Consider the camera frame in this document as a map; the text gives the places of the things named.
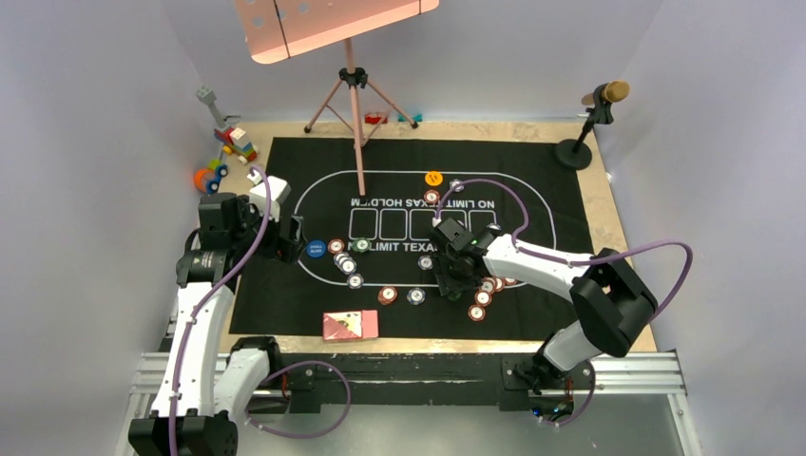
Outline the blue small blind button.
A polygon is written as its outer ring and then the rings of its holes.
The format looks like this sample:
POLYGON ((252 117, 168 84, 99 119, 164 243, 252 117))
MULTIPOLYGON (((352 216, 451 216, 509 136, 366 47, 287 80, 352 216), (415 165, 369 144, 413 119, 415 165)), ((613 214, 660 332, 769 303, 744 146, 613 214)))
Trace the blue small blind button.
POLYGON ((306 246, 306 254, 310 258, 321 258, 327 253, 328 245, 322 240, 311 240, 306 246))

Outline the lone blue chip mid-table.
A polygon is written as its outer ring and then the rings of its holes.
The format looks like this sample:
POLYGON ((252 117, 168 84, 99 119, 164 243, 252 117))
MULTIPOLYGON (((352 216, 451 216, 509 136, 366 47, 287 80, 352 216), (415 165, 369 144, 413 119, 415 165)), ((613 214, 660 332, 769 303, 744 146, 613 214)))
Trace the lone blue chip mid-table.
POLYGON ((418 267, 423 271, 429 271, 433 267, 433 261, 430 256, 421 256, 417 260, 418 267))

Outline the blue poker chip stack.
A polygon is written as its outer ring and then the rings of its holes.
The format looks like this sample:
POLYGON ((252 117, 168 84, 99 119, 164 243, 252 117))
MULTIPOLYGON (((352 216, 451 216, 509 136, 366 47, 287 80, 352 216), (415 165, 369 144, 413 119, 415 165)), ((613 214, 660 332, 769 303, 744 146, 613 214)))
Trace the blue poker chip stack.
POLYGON ((421 305, 426 300, 426 293, 421 288, 411 288, 407 292, 407 301, 412 305, 421 305))

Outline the blue chips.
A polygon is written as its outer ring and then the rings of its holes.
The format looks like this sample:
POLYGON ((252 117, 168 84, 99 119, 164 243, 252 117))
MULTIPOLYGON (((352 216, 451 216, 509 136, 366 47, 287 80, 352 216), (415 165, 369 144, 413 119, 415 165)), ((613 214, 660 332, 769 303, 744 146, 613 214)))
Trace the blue chips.
POLYGON ((334 263, 338 270, 346 276, 346 284, 350 289, 359 289, 364 284, 363 276, 357 271, 355 259, 346 252, 334 255, 334 263))
POLYGON ((454 193, 459 193, 464 190, 465 186, 463 182, 459 179, 453 179, 450 181, 450 190, 454 193))

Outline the green chips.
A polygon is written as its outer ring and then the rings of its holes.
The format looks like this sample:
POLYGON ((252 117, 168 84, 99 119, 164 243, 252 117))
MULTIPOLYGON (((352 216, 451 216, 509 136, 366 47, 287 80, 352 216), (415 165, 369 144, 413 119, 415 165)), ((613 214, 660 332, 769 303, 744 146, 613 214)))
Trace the green chips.
POLYGON ((359 237, 351 241, 351 250, 360 254, 366 253, 371 249, 371 242, 364 238, 359 237))

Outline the red poker chip stack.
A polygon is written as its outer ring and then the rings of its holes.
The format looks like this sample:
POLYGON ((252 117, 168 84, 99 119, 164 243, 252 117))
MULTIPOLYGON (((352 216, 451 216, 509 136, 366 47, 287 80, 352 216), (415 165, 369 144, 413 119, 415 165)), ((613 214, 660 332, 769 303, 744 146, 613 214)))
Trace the red poker chip stack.
POLYGON ((381 305, 386 306, 394 303, 397 300, 397 297, 398 297, 398 291, 395 287, 384 286, 379 290, 377 294, 377 301, 381 305))

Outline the yellow big blind button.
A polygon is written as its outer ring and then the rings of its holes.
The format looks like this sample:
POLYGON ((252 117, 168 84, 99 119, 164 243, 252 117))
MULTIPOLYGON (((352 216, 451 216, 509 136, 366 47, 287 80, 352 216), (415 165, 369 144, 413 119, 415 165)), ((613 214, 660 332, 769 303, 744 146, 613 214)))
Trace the yellow big blind button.
POLYGON ((444 180, 443 175, 438 171, 429 171, 424 176, 424 181, 431 187, 437 187, 442 184, 444 180))

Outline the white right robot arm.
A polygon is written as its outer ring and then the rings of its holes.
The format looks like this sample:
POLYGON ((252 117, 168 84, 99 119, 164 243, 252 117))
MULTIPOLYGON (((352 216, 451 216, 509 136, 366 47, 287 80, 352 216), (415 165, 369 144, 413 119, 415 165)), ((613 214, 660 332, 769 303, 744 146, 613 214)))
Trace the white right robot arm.
POLYGON ((497 225, 474 234, 453 218, 439 220, 429 240, 442 295, 500 277, 548 291, 572 305, 575 321, 549 336, 533 359, 536 379, 548 387, 600 354, 626 356, 658 308, 657 298, 613 250, 572 254, 518 243, 497 225))

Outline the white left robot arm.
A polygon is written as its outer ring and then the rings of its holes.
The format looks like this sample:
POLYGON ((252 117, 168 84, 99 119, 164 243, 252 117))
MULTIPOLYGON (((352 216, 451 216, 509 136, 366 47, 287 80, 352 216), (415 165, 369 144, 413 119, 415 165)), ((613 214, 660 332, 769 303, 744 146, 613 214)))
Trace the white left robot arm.
POLYGON ((241 270, 254 255, 295 263, 304 248, 302 218, 282 224, 289 183, 256 166, 247 178, 248 194, 219 192, 198 204, 199 225, 176 264, 177 321, 163 380, 149 411, 127 433, 138 455, 236 454, 253 392, 282 379, 272 336, 240 339, 216 373, 241 270))

